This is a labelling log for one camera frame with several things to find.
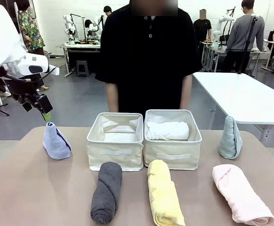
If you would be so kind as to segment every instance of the floral shirt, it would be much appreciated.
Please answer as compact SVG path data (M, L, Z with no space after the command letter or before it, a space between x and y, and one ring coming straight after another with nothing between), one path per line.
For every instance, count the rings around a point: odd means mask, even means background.
M37 24L35 23L35 20L30 18L27 11L22 11L18 13L19 18L19 24L21 33L23 33L23 30L27 32L27 35L32 39L31 42L24 39L24 43L26 48L28 49L28 52L33 52L37 48L42 48L45 46L44 40L40 35L39 29L37 27Z

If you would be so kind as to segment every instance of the black t-shirt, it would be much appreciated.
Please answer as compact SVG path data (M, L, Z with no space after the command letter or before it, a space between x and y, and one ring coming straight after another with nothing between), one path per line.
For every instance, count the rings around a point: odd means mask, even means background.
M207 37L207 30L211 29L211 23L209 20L196 20L193 24L195 36L197 41L205 41Z
M167 37L167 28L172 36ZM101 36L99 81L117 84L119 111L179 109L182 81L201 70L193 23L178 16L133 16L130 5L114 11Z

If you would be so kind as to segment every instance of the white rolled towel in basket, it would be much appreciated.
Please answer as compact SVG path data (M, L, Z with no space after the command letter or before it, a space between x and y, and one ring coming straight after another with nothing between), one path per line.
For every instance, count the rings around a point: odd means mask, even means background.
M149 140L187 140L189 127L186 122L147 122L147 138Z

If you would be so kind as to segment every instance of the hand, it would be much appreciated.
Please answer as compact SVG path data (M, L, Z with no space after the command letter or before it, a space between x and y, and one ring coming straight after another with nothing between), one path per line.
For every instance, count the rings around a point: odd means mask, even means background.
M29 41L29 42L32 41L32 39L31 39L28 35L25 35L25 36L24 36L24 39L25 39L26 41Z

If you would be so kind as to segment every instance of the brown table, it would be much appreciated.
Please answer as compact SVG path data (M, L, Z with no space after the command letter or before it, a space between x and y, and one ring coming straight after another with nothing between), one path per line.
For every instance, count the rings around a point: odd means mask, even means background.
M44 127L31 130L0 165L0 226L94 226L90 218L97 172L89 170L89 128L60 128L73 147L71 158L55 161L42 146ZM218 154L222 131L202 130L196 171L172 171L186 226L237 226L212 179L212 167L233 163L274 214L274 157L250 133L235 160ZM123 174L119 210L111 226L154 226L146 169Z

